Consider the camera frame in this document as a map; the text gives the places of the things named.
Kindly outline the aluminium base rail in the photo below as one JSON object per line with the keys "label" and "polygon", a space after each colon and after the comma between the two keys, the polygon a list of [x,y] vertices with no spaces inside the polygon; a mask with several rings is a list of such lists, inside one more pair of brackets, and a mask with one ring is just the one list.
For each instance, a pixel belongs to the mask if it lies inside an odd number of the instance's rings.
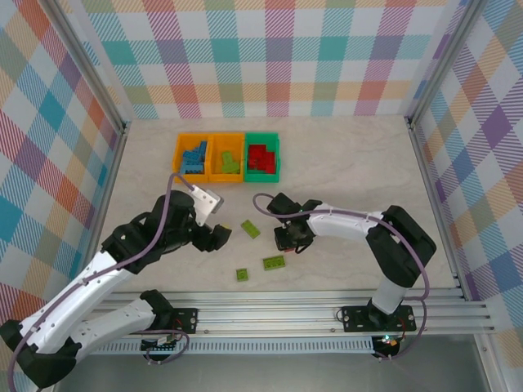
{"label": "aluminium base rail", "polygon": [[[340,336],[338,309],[366,305],[370,290],[291,292],[165,292],[173,307],[199,311],[197,337]],[[458,288],[431,290],[425,305],[412,301],[427,335],[493,333],[494,319],[481,301],[466,301]]]}

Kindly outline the orange bin with blue bricks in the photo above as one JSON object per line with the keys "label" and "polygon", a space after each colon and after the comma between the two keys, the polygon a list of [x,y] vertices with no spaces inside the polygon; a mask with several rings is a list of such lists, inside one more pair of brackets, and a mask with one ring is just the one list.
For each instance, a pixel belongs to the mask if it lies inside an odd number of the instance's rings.
{"label": "orange bin with blue bricks", "polygon": [[[183,153],[186,150],[194,151],[199,146],[202,140],[208,142],[207,150],[205,154],[204,172],[203,174],[181,174],[180,168],[182,163],[193,163],[193,161],[184,161],[182,158]],[[186,180],[192,183],[204,183],[208,181],[208,175],[210,172],[209,163],[209,152],[211,145],[211,135],[209,133],[181,133],[177,137],[177,143],[172,157],[172,171],[181,174]]]}

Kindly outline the left green circuit board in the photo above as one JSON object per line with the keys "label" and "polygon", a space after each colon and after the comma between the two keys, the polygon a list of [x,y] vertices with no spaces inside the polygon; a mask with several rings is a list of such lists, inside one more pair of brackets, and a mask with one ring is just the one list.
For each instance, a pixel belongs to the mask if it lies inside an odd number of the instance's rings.
{"label": "left green circuit board", "polygon": [[167,335],[159,338],[147,338],[141,340],[140,351],[164,352],[174,351],[177,342],[180,340],[179,335]]}

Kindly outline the aluminium side rail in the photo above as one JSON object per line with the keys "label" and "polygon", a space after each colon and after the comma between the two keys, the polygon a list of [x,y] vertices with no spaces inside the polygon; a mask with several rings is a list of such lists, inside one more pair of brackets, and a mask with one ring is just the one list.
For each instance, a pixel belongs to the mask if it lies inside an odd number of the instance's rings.
{"label": "aluminium side rail", "polygon": [[428,161],[422,151],[422,145],[418,139],[415,127],[411,124],[407,117],[404,117],[405,126],[407,128],[413,151],[418,161],[419,169],[422,175],[423,183],[425,185],[427,196],[431,204],[432,213],[434,215],[436,226],[445,250],[446,258],[449,262],[449,267],[453,276],[459,283],[459,288],[462,290],[463,297],[466,301],[473,301],[472,293],[467,284],[465,273],[458,262],[458,254],[454,249],[454,244],[449,232],[449,228],[445,222],[443,209],[440,204],[439,194],[437,193],[435,183],[432,181],[429,171]]}
{"label": "aluminium side rail", "polygon": [[87,248],[80,259],[78,266],[74,269],[73,277],[76,278],[80,272],[89,264],[91,259],[94,257],[99,241],[101,238],[101,232],[105,223],[105,218],[110,204],[111,195],[114,190],[114,184],[118,175],[118,170],[123,158],[123,152],[127,143],[128,134],[132,126],[132,121],[126,121],[123,124],[123,129],[119,133],[117,143],[115,145],[113,160],[110,165],[110,169],[105,178],[105,184],[102,188],[101,199],[99,208],[96,210],[93,220],[93,226],[88,237]]}

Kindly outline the right lower aluminium post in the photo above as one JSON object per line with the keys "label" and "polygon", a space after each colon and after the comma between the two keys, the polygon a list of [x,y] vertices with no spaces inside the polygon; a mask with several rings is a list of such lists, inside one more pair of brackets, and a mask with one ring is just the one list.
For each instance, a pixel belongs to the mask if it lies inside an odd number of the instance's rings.
{"label": "right lower aluminium post", "polygon": [[492,340],[488,334],[475,334],[474,340],[491,392],[507,392]]}

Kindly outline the right aluminium corner post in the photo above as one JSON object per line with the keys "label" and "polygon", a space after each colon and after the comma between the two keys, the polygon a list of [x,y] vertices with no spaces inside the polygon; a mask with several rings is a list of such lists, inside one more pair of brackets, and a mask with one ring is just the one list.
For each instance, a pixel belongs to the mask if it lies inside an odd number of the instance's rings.
{"label": "right aluminium corner post", "polygon": [[481,16],[489,0],[467,0],[458,6],[452,20],[448,24],[448,33],[443,35],[439,46],[434,52],[435,58],[427,69],[427,75],[418,86],[405,120],[409,129],[414,129],[419,120],[427,112],[435,99],[437,90],[446,74],[456,61],[456,58],[471,33],[477,19]]}

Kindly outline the aluminium corner post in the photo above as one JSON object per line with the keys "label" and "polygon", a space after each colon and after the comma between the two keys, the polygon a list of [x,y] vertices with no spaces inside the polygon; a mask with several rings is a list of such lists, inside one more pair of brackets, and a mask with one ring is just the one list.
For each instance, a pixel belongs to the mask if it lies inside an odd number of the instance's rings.
{"label": "aluminium corner post", "polygon": [[437,90],[446,74],[456,61],[456,58],[471,33],[477,19],[481,16],[489,0],[467,0],[458,6],[452,20],[448,24],[448,33],[443,35],[439,46],[434,52],[435,58],[427,69],[427,75],[418,86],[405,120],[409,129],[414,129],[419,120],[427,112],[435,99]]}
{"label": "aluminium corner post", "polygon": [[82,0],[39,1],[112,125],[128,134],[135,111]]}

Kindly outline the left aluminium side rail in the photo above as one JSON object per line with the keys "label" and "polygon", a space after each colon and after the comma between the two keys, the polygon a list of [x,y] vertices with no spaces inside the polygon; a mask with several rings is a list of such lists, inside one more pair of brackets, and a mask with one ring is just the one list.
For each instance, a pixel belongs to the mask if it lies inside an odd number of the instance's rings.
{"label": "left aluminium side rail", "polygon": [[123,124],[123,129],[119,133],[117,143],[115,145],[113,160],[110,165],[110,169],[105,178],[105,184],[102,188],[101,199],[99,208],[96,210],[93,220],[93,226],[88,237],[87,248],[80,259],[78,266],[74,269],[73,277],[76,278],[80,272],[89,264],[91,259],[94,257],[99,241],[101,238],[101,232],[105,223],[105,218],[110,204],[111,195],[114,190],[114,184],[118,175],[118,170],[123,158],[123,152],[127,143],[128,134],[132,126],[132,121],[126,121]]}

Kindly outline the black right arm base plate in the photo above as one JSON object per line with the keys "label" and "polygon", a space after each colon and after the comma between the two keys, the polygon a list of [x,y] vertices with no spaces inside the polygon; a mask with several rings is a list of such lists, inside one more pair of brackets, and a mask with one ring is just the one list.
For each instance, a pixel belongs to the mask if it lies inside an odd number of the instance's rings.
{"label": "black right arm base plate", "polygon": [[384,314],[367,305],[343,306],[338,315],[344,332],[414,332],[417,329],[411,306],[400,305]]}

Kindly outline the left aluminium corner post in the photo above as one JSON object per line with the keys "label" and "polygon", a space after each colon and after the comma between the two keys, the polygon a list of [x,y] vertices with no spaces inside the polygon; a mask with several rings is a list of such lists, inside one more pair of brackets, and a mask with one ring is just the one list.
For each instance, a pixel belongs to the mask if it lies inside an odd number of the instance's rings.
{"label": "left aluminium corner post", "polygon": [[128,134],[135,111],[82,0],[39,1],[112,125]]}

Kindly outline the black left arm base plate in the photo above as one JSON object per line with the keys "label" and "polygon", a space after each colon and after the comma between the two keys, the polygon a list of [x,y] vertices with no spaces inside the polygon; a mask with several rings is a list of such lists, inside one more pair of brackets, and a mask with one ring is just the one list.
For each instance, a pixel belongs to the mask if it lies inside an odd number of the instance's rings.
{"label": "black left arm base plate", "polygon": [[173,308],[168,326],[187,334],[195,334],[198,321],[199,310],[197,308]]}

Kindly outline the orange bin with green bricks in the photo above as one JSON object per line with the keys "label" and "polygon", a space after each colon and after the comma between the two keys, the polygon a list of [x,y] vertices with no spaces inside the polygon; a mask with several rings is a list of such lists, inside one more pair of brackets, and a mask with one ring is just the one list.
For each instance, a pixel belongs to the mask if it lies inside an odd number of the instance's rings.
{"label": "orange bin with green bricks", "polygon": [[[242,132],[215,132],[211,133],[211,145],[209,152],[210,182],[242,182],[244,180],[244,147],[245,135]],[[219,172],[222,163],[221,153],[230,151],[234,161],[240,163],[238,174],[222,174]]]}

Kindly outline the green plastic bin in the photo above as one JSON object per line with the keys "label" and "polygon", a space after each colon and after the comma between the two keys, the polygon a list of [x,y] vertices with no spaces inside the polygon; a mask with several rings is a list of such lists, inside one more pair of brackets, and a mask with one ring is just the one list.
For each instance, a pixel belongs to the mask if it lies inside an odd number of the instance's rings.
{"label": "green plastic bin", "polygon": [[[275,174],[266,174],[264,171],[248,170],[248,146],[250,144],[266,145],[266,149],[275,151],[276,154],[276,172]],[[257,183],[278,183],[279,171],[281,168],[279,156],[279,134],[275,132],[247,132],[245,134],[244,147],[244,181]]]}

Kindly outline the right aluminium side rail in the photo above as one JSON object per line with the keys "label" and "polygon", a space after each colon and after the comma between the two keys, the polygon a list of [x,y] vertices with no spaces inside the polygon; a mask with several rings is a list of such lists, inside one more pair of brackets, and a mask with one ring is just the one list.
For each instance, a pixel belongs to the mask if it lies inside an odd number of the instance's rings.
{"label": "right aluminium side rail", "polygon": [[463,297],[466,301],[473,301],[472,293],[467,284],[465,273],[458,262],[458,254],[454,249],[454,244],[449,232],[449,228],[445,222],[443,209],[440,204],[439,194],[437,193],[435,183],[432,181],[429,171],[428,161],[422,151],[422,145],[418,139],[415,127],[411,124],[407,117],[404,117],[405,126],[407,128],[413,151],[418,161],[419,169],[422,175],[423,183],[425,185],[427,196],[431,204],[432,213],[434,215],[436,226],[445,250],[446,258],[449,262],[449,267],[453,276],[459,283],[459,288],[462,290]]}

